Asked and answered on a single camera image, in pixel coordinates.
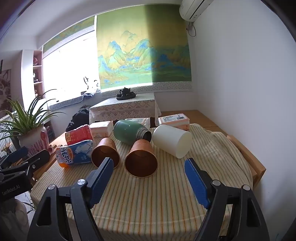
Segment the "black bag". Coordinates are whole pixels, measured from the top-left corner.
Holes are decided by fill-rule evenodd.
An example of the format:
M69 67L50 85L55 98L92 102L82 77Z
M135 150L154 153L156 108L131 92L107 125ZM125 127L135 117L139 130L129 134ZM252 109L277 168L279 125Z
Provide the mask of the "black bag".
M65 132L72 131L83 125L89 124L89 109L82 108L77 113L74 114L72 120L69 122Z

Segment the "left tissue pack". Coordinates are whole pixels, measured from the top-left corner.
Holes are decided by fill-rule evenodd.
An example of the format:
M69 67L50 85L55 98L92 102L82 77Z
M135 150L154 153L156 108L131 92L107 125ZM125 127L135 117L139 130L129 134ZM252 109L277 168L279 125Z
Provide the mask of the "left tissue pack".
M89 127L93 138L105 138L113 132L113 121L94 122Z

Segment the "brown paper cup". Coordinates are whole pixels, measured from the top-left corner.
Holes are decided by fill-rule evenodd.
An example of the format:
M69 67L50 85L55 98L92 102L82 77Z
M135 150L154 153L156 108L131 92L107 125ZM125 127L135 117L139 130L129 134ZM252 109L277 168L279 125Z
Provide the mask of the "brown paper cup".
M119 165L120 156L115 142L111 138L103 138L93 149L91 154L91 160L97 168L102 164L105 158L112 159L114 169Z
M134 177L147 178L156 172L158 160L151 143L141 139L136 141L125 158L125 169Z

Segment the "left brown paper cup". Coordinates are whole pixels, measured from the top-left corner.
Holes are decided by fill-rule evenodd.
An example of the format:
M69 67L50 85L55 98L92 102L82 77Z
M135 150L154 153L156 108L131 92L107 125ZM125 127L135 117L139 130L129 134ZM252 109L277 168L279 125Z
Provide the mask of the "left brown paper cup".
M114 169L119 165L120 156L115 142L111 138L103 138L93 149L91 154L91 160L97 168L102 164L105 158L112 159Z

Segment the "white pink shelf unit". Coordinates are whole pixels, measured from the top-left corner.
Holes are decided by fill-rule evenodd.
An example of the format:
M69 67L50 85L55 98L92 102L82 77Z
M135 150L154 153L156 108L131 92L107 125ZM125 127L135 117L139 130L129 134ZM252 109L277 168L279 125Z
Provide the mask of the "white pink shelf unit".
M44 98L43 52L22 50L11 70L11 98L29 108L35 97Z

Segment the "white red plant pot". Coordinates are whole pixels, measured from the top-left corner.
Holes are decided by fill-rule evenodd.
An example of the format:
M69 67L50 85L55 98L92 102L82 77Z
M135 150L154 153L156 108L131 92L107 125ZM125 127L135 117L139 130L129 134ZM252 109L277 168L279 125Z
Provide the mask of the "white red plant pot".
M20 147L28 149L28 157L34 156L42 150L49 148L47 130L43 124L30 130L27 134L18 137Z

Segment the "white air conditioner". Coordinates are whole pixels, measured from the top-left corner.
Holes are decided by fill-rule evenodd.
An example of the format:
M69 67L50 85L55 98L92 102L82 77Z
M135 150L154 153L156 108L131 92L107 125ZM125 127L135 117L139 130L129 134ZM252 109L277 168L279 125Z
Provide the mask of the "white air conditioner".
M182 0L179 13L188 22L195 22L213 0Z

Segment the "low table with patterned cloth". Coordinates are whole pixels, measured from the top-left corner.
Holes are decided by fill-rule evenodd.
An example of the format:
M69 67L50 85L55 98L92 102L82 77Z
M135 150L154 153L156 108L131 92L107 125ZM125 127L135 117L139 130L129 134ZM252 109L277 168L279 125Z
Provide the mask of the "low table with patterned cloth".
M159 125L161 111L153 93L137 94L135 98L117 100L108 98L89 109L89 122L118 121L126 118L154 118L155 126Z

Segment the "left landscape roller blind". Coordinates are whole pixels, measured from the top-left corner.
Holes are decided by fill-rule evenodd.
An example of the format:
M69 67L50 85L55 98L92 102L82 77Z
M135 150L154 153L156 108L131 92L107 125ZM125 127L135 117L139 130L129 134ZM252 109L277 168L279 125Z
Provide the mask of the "left landscape roller blind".
M94 20L95 17L91 16L83 21L80 21L79 23L76 23L75 25L72 25L71 27L63 30L62 32L60 32L58 35L56 35L55 37L53 37L51 40L49 40L48 42L46 42L43 45L43 52L47 52L49 51L52 47L54 47L55 45L59 44L61 41L72 37L73 35L75 35L76 33L80 32L80 31L84 31L87 28L91 28L93 29L94 27Z

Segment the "blue towel on sill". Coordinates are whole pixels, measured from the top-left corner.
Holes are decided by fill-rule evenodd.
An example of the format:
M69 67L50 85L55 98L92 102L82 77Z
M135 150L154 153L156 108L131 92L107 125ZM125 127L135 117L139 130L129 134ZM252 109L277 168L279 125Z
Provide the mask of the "blue towel on sill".
M95 92L86 91L83 94L83 99L91 99L93 96L95 96L96 94L100 94L100 93L101 93L100 90L96 90Z

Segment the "red paper cup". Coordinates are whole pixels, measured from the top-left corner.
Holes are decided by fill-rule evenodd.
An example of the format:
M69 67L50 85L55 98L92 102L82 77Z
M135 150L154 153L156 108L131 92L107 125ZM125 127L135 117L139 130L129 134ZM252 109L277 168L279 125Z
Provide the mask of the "red paper cup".
M76 144L85 140L93 140L89 125L80 126L65 133L67 145Z

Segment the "white plastic cup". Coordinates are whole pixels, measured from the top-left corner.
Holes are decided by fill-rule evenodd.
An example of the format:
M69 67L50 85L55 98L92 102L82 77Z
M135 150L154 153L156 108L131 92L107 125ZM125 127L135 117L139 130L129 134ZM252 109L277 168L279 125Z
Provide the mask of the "white plastic cup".
M189 152L192 139L190 132L168 125L158 126L152 134L152 141L156 147L178 159Z

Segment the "right brown paper cup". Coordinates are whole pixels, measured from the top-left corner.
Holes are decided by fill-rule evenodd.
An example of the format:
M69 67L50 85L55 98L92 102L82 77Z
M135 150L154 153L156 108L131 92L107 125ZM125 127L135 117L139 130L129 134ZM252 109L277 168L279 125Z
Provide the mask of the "right brown paper cup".
M125 169L134 177L147 178L156 172L158 160L151 143L141 139L136 141L125 158Z

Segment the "blue Arctic Ocean cup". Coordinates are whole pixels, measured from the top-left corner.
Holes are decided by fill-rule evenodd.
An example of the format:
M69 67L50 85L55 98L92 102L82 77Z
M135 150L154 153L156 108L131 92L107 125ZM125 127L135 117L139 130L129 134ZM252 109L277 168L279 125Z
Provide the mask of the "blue Arctic Ocean cup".
M62 168L91 163L93 140L84 140L72 145L58 147L56 158Z

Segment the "striped yellow tablecloth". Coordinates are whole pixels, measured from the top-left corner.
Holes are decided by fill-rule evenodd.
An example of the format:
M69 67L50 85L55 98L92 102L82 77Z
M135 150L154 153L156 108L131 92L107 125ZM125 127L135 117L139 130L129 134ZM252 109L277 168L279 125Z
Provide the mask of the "striped yellow tablecloth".
M221 132L194 123L187 157L224 185L252 186L247 161ZM114 169L92 215L105 240L193 240L206 210L194 195L184 172L184 159L154 148L155 173L147 178L130 175L124 162Z

